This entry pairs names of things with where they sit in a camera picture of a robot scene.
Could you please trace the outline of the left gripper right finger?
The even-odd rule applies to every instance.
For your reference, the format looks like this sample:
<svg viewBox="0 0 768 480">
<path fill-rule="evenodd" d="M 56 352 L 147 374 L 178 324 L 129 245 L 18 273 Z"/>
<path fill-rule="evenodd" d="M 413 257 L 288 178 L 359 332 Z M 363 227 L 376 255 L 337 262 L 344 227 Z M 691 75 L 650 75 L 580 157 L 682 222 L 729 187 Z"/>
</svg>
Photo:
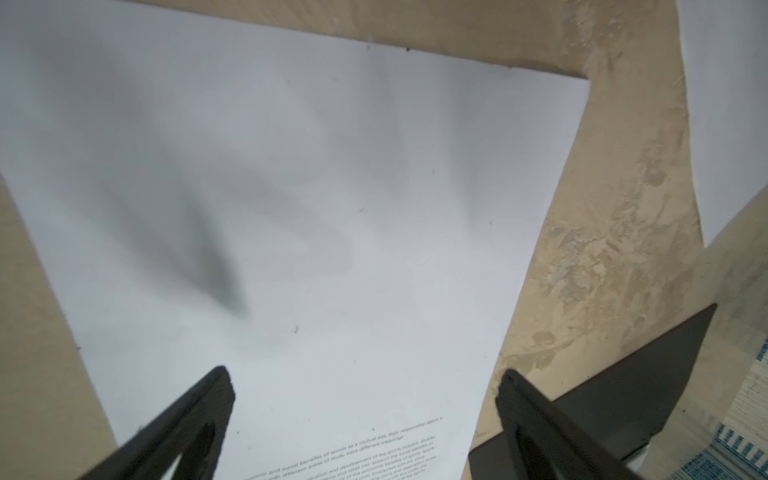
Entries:
<svg viewBox="0 0 768 480">
<path fill-rule="evenodd" d="M 518 479 L 636 479 L 515 370 L 495 400 Z"/>
</svg>

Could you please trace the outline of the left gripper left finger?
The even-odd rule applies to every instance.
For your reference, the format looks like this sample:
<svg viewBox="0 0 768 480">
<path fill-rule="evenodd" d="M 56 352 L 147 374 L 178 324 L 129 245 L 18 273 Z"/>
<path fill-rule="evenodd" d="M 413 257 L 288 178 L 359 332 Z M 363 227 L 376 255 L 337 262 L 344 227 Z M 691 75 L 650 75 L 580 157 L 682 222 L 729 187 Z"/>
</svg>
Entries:
<svg viewBox="0 0 768 480">
<path fill-rule="evenodd" d="M 84 479 L 214 477 L 235 403 L 228 370 L 217 366 Z"/>
</svg>

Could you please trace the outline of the orange black file folder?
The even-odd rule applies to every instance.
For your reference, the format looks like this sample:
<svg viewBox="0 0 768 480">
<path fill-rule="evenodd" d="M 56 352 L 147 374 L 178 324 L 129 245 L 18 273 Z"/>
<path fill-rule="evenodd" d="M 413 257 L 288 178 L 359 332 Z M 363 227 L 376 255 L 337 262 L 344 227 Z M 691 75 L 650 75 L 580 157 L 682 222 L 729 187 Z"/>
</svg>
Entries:
<svg viewBox="0 0 768 480">
<path fill-rule="evenodd" d="M 711 304 L 552 403 L 625 467 L 667 423 L 717 310 Z M 469 456 L 475 479 L 518 479 L 503 433 Z"/>
</svg>

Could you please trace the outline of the text paper sheet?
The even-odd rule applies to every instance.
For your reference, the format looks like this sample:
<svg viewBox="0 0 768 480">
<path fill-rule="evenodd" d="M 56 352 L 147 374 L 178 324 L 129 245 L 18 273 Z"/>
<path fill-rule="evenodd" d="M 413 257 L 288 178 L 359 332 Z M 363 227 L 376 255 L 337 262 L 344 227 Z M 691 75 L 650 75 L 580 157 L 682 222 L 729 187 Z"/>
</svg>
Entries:
<svg viewBox="0 0 768 480">
<path fill-rule="evenodd" d="M 704 244 L 767 184 L 767 4 L 680 1 L 693 184 Z"/>
</svg>

